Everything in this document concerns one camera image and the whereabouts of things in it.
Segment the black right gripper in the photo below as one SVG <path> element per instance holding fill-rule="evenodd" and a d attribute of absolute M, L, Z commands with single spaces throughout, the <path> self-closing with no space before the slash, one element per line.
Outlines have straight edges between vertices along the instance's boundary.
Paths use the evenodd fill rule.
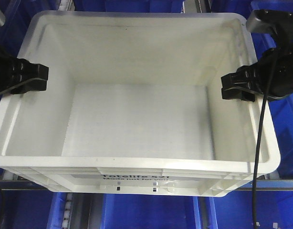
<path fill-rule="evenodd" d="M 270 83 L 269 101 L 282 100 L 293 94 L 293 43 L 266 50 L 258 61 L 258 74 L 263 93 Z M 222 99 L 254 102 L 254 93 L 259 91 L 257 68 L 244 65 L 235 73 L 222 76 L 221 83 Z"/>

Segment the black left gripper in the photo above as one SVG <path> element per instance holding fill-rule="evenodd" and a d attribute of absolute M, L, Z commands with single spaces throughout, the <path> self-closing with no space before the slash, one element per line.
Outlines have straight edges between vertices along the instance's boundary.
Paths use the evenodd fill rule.
<path fill-rule="evenodd" d="M 45 91 L 49 68 L 10 55 L 0 45 L 0 95 Z"/>

